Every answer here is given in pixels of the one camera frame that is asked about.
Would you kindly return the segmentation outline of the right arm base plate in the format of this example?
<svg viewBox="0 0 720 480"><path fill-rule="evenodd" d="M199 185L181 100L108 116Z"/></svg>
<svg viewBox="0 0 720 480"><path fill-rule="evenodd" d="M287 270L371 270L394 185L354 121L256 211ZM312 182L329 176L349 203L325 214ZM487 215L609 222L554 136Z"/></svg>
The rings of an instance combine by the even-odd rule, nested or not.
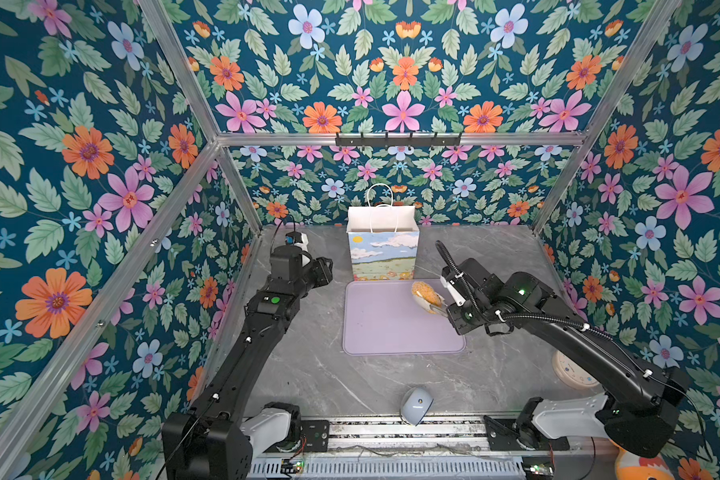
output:
<svg viewBox="0 0 720 480"><path fill-rule="evenodd" d="M491 451L568 451L570 444L563 437L548 439L533 426L519 426L514 418L482 416Z"/></svg>

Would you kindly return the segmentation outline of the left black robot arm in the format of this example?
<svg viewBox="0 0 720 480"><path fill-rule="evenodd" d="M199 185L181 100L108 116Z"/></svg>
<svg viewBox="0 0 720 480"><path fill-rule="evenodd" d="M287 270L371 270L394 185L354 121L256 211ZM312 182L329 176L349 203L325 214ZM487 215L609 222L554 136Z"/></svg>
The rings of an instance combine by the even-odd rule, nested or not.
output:
<svg viewBox="0 0 720 480"><path fill-rule="evenodd" d="M171 414L163 425L160 473L167 479L244 479L258 456L301 440L296 405L270 402L255 416L244 413L302 299L332 282L333 262L279 247L270 263L270 275L246 305L242 330L215 376L187 412Z"/></svg>

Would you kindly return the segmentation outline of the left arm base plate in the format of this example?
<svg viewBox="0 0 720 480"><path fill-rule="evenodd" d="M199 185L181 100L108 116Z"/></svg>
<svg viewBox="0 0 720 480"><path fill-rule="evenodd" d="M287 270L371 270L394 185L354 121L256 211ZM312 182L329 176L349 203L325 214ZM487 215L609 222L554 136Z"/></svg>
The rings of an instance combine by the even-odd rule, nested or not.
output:
<svg viewBox="0 0 720 480"><path fill-rule="evenodd" d="M325 453L328 451L330 430L328 420L300 420L291 425L286 452L291 455L297 452Z"/></svg>

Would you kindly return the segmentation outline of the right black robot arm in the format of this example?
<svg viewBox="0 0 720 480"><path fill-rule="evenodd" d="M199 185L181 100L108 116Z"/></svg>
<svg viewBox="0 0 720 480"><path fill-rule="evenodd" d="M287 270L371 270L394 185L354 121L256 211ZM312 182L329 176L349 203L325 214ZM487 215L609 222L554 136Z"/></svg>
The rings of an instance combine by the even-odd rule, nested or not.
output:
<svg viewBox="0 0 720 480"><path fill-rule="evenodd" d="M441 283L453 301L448 320L460 335L479 327L491 336L523 330L583 368L601 393L574 400L528 400L516 424L524 442L593 437L639 457L657 456L673 436L691 383L678 366L660 367L624 350L592 327L538 278L507 281L468 260L446 266Z"/></svg>

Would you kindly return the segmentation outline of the landscape print paper bag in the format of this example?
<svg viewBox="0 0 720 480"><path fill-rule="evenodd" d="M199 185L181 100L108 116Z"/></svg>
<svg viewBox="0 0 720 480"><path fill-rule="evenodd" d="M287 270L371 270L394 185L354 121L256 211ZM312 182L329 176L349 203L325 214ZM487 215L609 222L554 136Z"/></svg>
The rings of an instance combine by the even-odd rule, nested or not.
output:
<svg viewBox="0 0 720 480"><path fill-rule="evenodd" d="M420 239L415 207L396 203L390 185L370 186L364 204L349 207L346 233L355 281L414 277Z"/></svg>

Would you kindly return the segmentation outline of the sugared oval bread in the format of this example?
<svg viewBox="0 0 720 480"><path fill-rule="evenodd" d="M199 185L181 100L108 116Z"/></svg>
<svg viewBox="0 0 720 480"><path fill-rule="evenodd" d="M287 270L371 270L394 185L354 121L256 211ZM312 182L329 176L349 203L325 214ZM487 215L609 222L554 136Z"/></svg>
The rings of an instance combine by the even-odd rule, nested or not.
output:
<svg viewBox="0 0 720 480"><path fill-rule="evenodd" d="M420 295L424 297L433 297L437 293L435 289L429 285L428 283L425 283L423 281L415 281L411 286L411 294L414 298L415 295Z"/></svg>

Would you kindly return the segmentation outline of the cream and steel tongs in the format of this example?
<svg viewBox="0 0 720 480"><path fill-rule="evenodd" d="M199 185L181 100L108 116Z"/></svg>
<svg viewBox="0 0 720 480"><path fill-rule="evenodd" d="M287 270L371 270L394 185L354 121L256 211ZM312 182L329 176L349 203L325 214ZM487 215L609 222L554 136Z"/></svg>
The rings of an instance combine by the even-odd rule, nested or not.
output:
<svg viewBox="0 0 720 480"><path fill-rule="evenodd" d="M438 293L435 293L433 297L415 295L414 300L416 301L417 305L427 313L433 315L440 315L444 318L448 317L447 303L445 302L445 299Z"/></svg>

